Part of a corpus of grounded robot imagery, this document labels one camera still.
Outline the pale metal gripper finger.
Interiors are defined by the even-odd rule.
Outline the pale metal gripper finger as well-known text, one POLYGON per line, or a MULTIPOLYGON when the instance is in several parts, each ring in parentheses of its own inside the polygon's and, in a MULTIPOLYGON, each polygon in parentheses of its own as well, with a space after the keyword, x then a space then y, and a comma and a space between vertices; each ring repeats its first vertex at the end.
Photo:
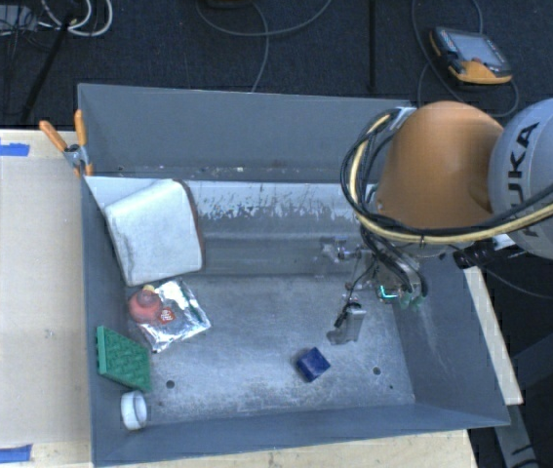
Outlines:
POLYGON ((334 240, 321 243, 321 255, 332 263, 343 263, 360 258, 360 249, 349 250, 345 241, 334 240))
POLYGON ((356 342, 359 338, 367 311, 360 304, 348 304, 336 318, 334 327, 327 332, 331 345, 356 342))

